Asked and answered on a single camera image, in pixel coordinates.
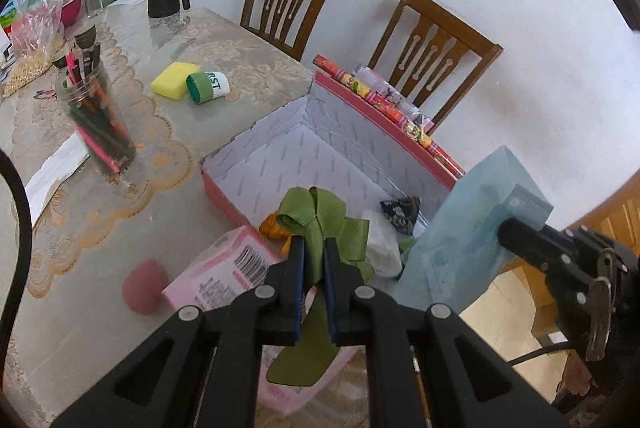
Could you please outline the green ribbon bow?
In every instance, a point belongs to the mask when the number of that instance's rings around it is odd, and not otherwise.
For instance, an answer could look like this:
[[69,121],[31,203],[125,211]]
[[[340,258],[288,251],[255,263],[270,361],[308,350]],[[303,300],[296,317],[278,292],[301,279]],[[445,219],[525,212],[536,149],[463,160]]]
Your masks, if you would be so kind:
[[[306,291],[321,281],[324,241],[328,238],[336,240],[341,261],[355,266],[363,281],[374,275],[366,260],[369,221],[349,218],[346,203],[326,189],[290,188],[280,203],[276,221],[282,229],[306,240]],[[303,320],[299,341],[279,353],[270,364],[266,379],[276,385],[311,387],[326,374],[337,353],[329,331],[326,296],[318,290]]]

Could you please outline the pink tissue pack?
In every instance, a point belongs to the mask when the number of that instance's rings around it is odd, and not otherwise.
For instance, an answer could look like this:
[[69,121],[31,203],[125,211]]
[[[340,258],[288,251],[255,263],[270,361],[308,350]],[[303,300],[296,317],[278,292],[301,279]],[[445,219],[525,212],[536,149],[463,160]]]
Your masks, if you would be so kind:
[[262,348],[262,317],[273,299],[274,289],[265,284],[276,259],[249,227],[228,233],[205,252],[198,264],[185,270],[163,290],[163,296],[180,315],[196,307],[202,325],[217,351],[204,386],[202,426],[215,416],[224,426],[247,427],[257,403],[281,414],[305,406],[357,353],[338,351],[320,380],[311,387],[273,385],[266,380],[262,356],[273,362],[276,349]]

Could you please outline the black patterned triangle pouch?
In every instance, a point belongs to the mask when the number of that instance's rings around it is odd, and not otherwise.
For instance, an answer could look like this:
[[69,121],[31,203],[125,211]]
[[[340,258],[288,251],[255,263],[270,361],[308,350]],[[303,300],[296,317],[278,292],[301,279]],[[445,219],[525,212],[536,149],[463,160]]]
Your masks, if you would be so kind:
[[398,199],[382,200],[381,212],[398,233],[411,235],[418,221],[421,200],[411,196]]

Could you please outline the pink sponge ball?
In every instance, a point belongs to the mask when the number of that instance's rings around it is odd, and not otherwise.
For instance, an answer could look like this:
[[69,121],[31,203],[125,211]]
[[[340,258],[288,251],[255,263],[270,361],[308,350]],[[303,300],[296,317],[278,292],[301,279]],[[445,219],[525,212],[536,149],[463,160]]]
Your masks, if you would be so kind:
[[155,259],[141,262],[125,278],[122,299],[126,306],[139,315],[150,315],[160,305],[168,277],[163,266]]

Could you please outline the red cardboard box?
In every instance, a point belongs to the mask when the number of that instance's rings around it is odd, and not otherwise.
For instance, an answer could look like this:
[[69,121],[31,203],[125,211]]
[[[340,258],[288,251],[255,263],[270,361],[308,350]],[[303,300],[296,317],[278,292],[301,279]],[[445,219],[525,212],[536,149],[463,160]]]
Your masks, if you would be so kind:
[[416,196],[427,227],[457,182],[398,128],[325,74],[307,94],[259,119],[207,156],[207,196],[235,225],[260,226],[292,187],[337,195],[358,218],[380,201]]

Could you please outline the lace table runner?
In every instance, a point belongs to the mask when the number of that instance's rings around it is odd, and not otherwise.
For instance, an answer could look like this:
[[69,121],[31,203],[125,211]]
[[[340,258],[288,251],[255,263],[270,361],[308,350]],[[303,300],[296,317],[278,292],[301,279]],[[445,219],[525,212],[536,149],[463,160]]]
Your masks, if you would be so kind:
[[[54,279],[70,272],[84,251],[104,243],[119,222],[140,214],[155,195],[182,185],[194,170],[192,151],[174,139],[174,126],[160,114],[157,99],[122,49],[107,50],[103,59],[136,158],[120,177],[107,177],[89,158],[53,193],[34,230],[27,290],[36,299],[46,296]],[[35,98],[54,80],[50,71],[9,98],[15,105],[11,158],[25,182],[74,132],[58,102]]]

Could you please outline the colourful wrapping paper roll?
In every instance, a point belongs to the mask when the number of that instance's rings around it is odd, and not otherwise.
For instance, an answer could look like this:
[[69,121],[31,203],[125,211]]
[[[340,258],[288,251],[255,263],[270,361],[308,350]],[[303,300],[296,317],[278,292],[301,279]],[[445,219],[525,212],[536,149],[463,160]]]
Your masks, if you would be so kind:
[[318,69],[314,80],[377,125],[424,166],[437,166],[436,175],[448,187],[452,186],[449,180],[464,177],[465,171],[431,138],[435,128],[432,120],[371,69],[363,69],[366,79],[371,79],[367,83],[322,55],[314,56],[312,63]]

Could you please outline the near wooden chair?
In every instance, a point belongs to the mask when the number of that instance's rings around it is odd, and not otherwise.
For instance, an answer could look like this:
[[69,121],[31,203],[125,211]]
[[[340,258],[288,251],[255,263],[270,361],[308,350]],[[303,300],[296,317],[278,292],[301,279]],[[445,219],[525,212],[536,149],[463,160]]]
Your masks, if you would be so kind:
[[408,34],[388,82],[414,106],[422,106],[434,95],[466,55],[478,58],[471,72],[431,117],[433,127],[438,128],[499,58],[503,47],[433,0],[399,0],[368,62],[369,68],[378,65],[406,10],[416,13],[419,19]]

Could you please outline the yellow sponge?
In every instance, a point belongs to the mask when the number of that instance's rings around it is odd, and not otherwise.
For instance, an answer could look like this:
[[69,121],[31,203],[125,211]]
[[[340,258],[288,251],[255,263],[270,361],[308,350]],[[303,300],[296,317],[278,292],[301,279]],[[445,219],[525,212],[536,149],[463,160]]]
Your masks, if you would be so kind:
[[179,100],[188,91],[186,78],[200,70],[200,66],[190,62],[172,62],[151,82],[150,88],[158,96]]

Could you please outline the folded white paper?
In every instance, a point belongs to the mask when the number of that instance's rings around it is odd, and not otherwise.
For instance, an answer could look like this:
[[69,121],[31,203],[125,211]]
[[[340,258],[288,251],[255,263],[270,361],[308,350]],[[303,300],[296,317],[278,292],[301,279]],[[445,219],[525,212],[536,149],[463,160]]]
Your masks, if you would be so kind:
[[87,148],[77,133],[72,134],[30,178],[26,185],[32,227],[60,185],[88,159]]

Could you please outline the clear jar of pencils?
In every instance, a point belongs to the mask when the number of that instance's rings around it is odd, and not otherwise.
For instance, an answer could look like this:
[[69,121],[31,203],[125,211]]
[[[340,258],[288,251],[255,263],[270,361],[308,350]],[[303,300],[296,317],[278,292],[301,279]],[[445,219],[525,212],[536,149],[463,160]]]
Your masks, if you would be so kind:
[[77,31],[73,43],[55,56],[53,66],[60,72],[56,98],[89,156],[105,174],[121,174],[134,160],[136,148],[102,62],[96,26],[87,24]]

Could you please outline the plastic bag of beans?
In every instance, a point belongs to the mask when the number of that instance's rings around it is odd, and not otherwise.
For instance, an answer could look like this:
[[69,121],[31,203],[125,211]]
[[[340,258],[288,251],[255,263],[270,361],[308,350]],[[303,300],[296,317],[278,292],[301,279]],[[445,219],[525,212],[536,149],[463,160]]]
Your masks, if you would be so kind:
[[12,0],[15,16],[10,40],[15,62],[4,84],[3,97],[20,91],[52,64],[55,44],[61,43],[65,0]]

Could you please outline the colourful snack package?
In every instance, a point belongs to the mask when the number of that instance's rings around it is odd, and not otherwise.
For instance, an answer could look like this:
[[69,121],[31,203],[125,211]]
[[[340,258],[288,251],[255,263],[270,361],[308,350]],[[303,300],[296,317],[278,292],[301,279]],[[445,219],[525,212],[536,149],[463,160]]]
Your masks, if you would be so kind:
[[14,3],[10,1],[0,14],[0,26],[4,33],[9,36],[11,34],[11,27],[16,15],[16,8]]

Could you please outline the white drawstring pouch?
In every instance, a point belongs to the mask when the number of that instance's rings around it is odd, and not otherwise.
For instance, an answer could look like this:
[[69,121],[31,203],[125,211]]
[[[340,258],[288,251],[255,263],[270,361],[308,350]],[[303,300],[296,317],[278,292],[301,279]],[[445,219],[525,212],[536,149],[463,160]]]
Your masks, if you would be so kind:
[[374,272],[382,277],[393,278],[402,271],[396,229],[381,212],[365,210],[361,218],[369,222],[366,260]]

